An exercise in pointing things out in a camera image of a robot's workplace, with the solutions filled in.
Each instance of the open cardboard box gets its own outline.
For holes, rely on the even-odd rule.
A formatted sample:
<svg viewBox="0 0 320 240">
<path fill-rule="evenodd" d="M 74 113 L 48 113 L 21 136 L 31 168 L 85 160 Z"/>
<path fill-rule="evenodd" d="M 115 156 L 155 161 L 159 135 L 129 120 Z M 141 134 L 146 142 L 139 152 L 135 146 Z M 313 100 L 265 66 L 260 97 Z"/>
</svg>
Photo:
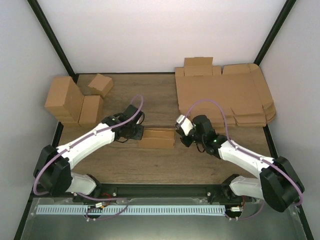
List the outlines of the open cardboard box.
<svg viewBox="0 0 320 240">
<path fill-rule="evenodd" d="M 254 63 L 212 66 L 213 57 L 185 58 L 184 67 L 176 67 L 175 82 L 179 111 L 201 99 L 211 99 L 223 109 L 228 126 L 265 126 L 276 116 L 276 108 L 266 80 Z M 190 112 L 190 118 L 206 115 L 214 128 L 222 128 L 220 110 L 211 102 L 202 102 Z"/>
<path fill-rule="evenodd" d="M 173 149 L 175 135 L 174 128 L 145 128 L 138 146 L 144 149 Z"/>
</svg>

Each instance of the gray metal panel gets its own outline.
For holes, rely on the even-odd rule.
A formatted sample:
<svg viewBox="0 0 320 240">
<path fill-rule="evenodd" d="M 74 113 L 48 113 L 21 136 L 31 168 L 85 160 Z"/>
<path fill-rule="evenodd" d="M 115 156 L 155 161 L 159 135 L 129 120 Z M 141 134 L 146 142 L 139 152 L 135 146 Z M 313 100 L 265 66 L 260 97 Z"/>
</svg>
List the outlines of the gray metal panel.
<svg viewBox="0 0 320 240">
<path fill-rule="evenodd" d="M 136 205 L 146 201 L 136 201 Z M 268 206 L 255 218 L 231 221 L 221 216 L 119 216 L 111 220 L 86 222 L 79 215 L 35 215 L 35 206 L 23 240 L 303 240 L 304 232 L 295 208 L 284 213 Z M 258 204 L 246 203 L 245 215 Z"/>
</svg>

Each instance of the small cardboard box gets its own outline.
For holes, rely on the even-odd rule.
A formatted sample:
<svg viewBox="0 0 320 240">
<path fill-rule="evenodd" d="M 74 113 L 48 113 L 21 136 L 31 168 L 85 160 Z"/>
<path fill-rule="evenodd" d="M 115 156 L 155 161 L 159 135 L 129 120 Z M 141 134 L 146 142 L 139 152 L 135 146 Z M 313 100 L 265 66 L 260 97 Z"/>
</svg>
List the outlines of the small cardboard box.
<svg viewBox="0 0 320 240">
<path fill-rule="evenodd" d="M 60 122 L 77 122 L 84 95 L 70 76 L 55 77 L 44 107 Z"/>
<path fill-rule="evenodd" d="M 256 64 L 212 66 L 213 57 L 184 59 L 175 69 L 178 106 L 182 114 L 201 99 L 218 103 L 228 126 L 265 126 L 276 116 L 266 80 Z M 214 128 L 224 126 L 220 110 L 211 102 L 195 106 L 190 117 L 206 115 Z"/>
<path fill-rule="evenodd" d="M 104 98 L 108 94 L 113 86 L 114 81 L 111 77 L 103 76 L 99 73 L 92 79 L 92 81 L 88 85 L 93 95 L 100 95 L 102 98 Z"/>
<path fill-rule="evenodd" d="M 173 128 L 145 128 L 138 146 L 144 149 L 173 149 L 175 135 Z"/>
<path fill-rule="evenodd" d="M 79 125 L 94 128 L 103 118 L 103 105 L 104 100 L 99 95 L 85 96 Z"/>
</svg>

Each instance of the stacked cardboard sheet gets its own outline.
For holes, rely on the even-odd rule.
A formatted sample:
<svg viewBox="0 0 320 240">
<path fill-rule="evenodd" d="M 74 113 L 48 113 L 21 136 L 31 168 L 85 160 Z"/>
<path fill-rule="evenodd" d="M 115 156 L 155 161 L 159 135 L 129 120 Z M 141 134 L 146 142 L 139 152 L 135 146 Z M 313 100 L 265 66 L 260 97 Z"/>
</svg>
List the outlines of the stacked cardboard sheet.
<svg viewBox="0 0 320 240">
<path fill-rule="evenodd" d="M 186 114 L 197 101 L 210 99 L 219 104 L 228 126 L 264 127 L 276 116 L 276 108 L 259 66 L 253 63 L 212 66 L 213 57 L 185 58 L 184 67 L 175 69 L 179 111 Z M 224 132 L 220 110 L 202 102 L 190 112 L 192 119 L 206 115 L 212 126 Z"/>
</svg>

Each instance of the wire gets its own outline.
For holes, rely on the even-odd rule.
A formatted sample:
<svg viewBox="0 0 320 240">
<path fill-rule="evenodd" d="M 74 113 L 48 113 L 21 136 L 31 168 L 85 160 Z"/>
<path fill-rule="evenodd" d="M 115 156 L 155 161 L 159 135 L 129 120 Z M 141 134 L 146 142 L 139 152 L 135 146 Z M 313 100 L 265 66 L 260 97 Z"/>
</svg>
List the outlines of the wire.
<svg viewBox="0 0 320 240">
<path fill-rule="evenodd" d="M 257 216 L 259 213 L 261 213 L 261 211 L 262 211 L 262 209 L 264 208 L 264 206 L 265 206 L 265 201 L 262 201 L 261 207 L 259 208 L 259 210 L 258 210 L 256 213 L 254 213 L 254 214 L 252 214 L 252 215 L 250 215 L 250 216 L 238 218 L 237 220 L 238 220 L 238 221 L 242 221 L 242 220 L 248 220 L 248 219 L 254 218 L 254 217 Z M 228 219 L 232 219 L 232 217 L 228 216 L 226 213 L 224 213 L 224 215 L 225 215 Z"/>
<path fill-rule="evenodd" d="M 101 196 L 107 196 L 107 197 L 110 198 L 110 199 L 112 198 L 111 195 L 110 195 L 109 193 L 106 193 L 106 192 L 105 192 L 105 193 L 102 193 Z M 110 201 L 108 201 L 104 207 L 106 208 L 106 207 L 108 207 L 109 205 L 110 205 Z"/>
<path fill-rule="evenodd" d="M 195 143 L 195 146 L 196 146 L 196 149 L 198 149 L 198 151 L 199 151 L 200 153 L 204 153 L 204 152 L 205 152 L 205 149 L 203 149 L 202 151 L 200 150 L 197 142 Z"/>
<path fill-rule="evenodd" d="M 128 138 L 127 138 L 126 140 L 124 140 L 124 141 L 119 141 L 119 140 L 115 140 L 115 141 L 118 142 L 118 143 L 124 144 L 124 143 L 128 142 L 129 139 L 130 139 L 130 137 L 128 137 Z"/>
<path fill-rule="evenodd" d="M 125 125 L 127 123 L 129 123 L 131 120 L 133 120 L 137 115 L 138 113 L 140 112 L 140 110 L 142 109 L 142 106 L 144 104 L 144 97 L 141 95 L 141 94 L 138 94 L 136 96 L 133 97 L 133 99 L 131 100 L 130 104 L 133 103 L 133 101 L 137 98 L 137 97 L 140 97 L 141 99 L 141 102 L 140 102 L 140 106 L 139 108 L 137 109 L 137 111 L 132 115 L 132 117 L 130 117 L 129 119 L 125 120 L 124 122 L 121 122 L 121 123 L 118 123 L 116 125 L 113 125 L 113 126 L 107 126 L 105 128 L 102 128 L 100 130 L 97 130 L 96 131 L 96 134 L 98 133 L 101 133 L 101 132 L 104 132 L 104 131 L 107 131 L 107 130 L 111 130 L 111 129 L 114 129 L 114 128 L 117 128 L 117 127 L 120 127 L 122 125 Z M 94 136 L 95 134 L 94 133 L 90 133 L 84 137 L 82 137 L 81 139 L 79 139 L 78 141 L 76 141 L 75 143 L 73 143 L 72 145 L 69 146 L 69 149 L 72 149 L 74 148 L 76 145 L 78 145 L 79 143 L 83 142 L 84 140 Z M 61 152 L 59 152 L 57 155 L 55 155 L 51 160 L 49 160 L 44 166 L 43 168 L 39 171 L 38 175 L 36 176 L 35 180 L 34 180 L 34 184 L 33 184 L 33 193 L 35 195 L 38 195 L 38 196 L 41 196 L 41 195 L 44 195 L 44 194 L 47 194 L 49 193 L 48 191 L 43 191 L 43 192 L 38 192 L 37 191 L 37 185 L 38 185 L 38 182 L 39 182 L 39 179 L 41 178 L 42 174 L 45 172 L 45 170 L 55 161 L 57 160 L 61 155 L 63 155 L 64 153 L 66 153 L 69 149 L 64 149 L 62 150 Z M 87 195 L 84 195 L 82 193 L 78 193 L 80 196 L 84 197 L 84 198 L 87 198 L 87 199 L 90 199 L 89 196 Z M 103 201 L 99 198 L 94 198 L 93 201 Z"/>
<path fill-rule="evenodd" d="M 124 211 L 126 211 L 127 208 L 128 208 L 128 205 L 126 205 L 126 206 L 124 207 L 124 209 L 122 209 L 121 211 L 117 212 L 116 214 L 114 214 L 114 215 L 112 215 L 112 216 L 107 216 L 107 217 L 104 217 L 104 218 L 100 218 L 100 217 L 99 217 L 99 218 L 95 218 L 95 221 L 103 221 L 103 220 L 113 219 L 113 218 L 119 216 L 120 214 L 122 214 Z M 90 217 L 88 216 L 88 214 L 89 214 L 91 211 L 93 211 L 93 210 L 100 210 L 100 208 L 94 207 L 94 208 L 89 209 L 89 210 L 85 213 L 85 217 L 86 217 L 87 221 L 90 220 Z"/>
<path fill-rule="evenodd" d="M 245 149 L 242 149 L 240 146 L 236 146 L 230 139 L 229 137 L 229 132 L 228 132 L 228 124 L 227 124 L 227 119 L 226 119 L 226 115 L 223 111 L 223 109 L 221 108 L 221 106 L 216 103 L 215 101 L 211 100 L 211 99 L 201 99 L 197 102 L 195 102 L 188 110 L 188 112 L 185 114 L 184 118 L 182 119 L 182 121 L 180 122 L 180 124 L 178 125 L 178 127 L 180 127 L 184 121 L 186 120 L 187 116 L 189 115 L 189 113 L 191 112 L 191 110 L 198 104 L 200 103 L 203 103 L 203 102 L 211 102 L 213 103 L 214 105 L 216 105 L 220 112 L 221 112 L 221 115 L 223 117 L 223 122 L 224 122 L 224 128 L 225 128 L 225 136 L 226 136 L 226 139 L 228 140 L 228 142 L 231 144 L 231 146 L 233 146 L 234 148 L 236 148 L 238 151 L 250 156 L 250 157 L 253 157 L 254 159 L 258 160 L 258 161 L 261 161 L 265 164 L 268 164 L 270 167 L 272 167 L 273 169 L 277 170 L 278 173 L 280 173 L 285 179 L 287 179 L 289 181 L 289 183 L 294 187 L 294 189 L 297 191 L 298 195 L 299 195 L 299 201 L 297 203 L 293 203 L 294 206 L 299 206 L 302 204 L 303 202 L 303 199 L 304 199 L 304 195 L 303 193 L 301 192 L 300 188 L 298 187 L 298 185 L 284 172 L 282 171 L 280 168 L 278 168 L 277 166 L 275 166 L 274 164 L 268 162 L 267 160 L 265 159 L 261 159 L 261 156 L 259 155 L 255 155 L 249 151 L 246 151 Z"/>
</svg>

